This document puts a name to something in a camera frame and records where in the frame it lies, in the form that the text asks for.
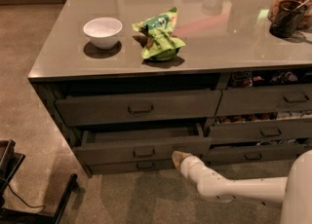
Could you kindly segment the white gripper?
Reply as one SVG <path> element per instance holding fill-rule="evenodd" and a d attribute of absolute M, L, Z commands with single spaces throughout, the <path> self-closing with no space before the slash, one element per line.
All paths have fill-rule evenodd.
<path fill-rule="evenodd" d="M 188 180 L 197 183 L 203 175 L 204 163 L 191 153 L 174 151 L 172 160 L 177 170 Z"/>

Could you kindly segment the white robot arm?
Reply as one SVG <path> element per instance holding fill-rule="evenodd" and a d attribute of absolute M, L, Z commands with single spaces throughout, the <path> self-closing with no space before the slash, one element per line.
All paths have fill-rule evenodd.
<path fill-rule="evenodd" d="M 312 224 L 312 151 L 294 161 L 287 177 L 231 180 L 191 153 L 174 151 L 172 160 L 205 200 L 272 203 L 282 207 L 280 224 Z"/>

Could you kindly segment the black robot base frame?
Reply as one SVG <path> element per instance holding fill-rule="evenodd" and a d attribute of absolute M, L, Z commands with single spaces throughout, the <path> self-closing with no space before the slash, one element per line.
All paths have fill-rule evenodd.
<path fill-rule="evenodd" d="M 23 171 L 25 158 L 12 139 L 0 141 L 0 224 L 66 224 L 65 212 L 78 188 L 78 175 L 72 173 L 66 185 L 55 186 L 62 193 L 56 210 L 49 214 L 44 200 L 35 199 L 43 197 L 39 177 Z"/>

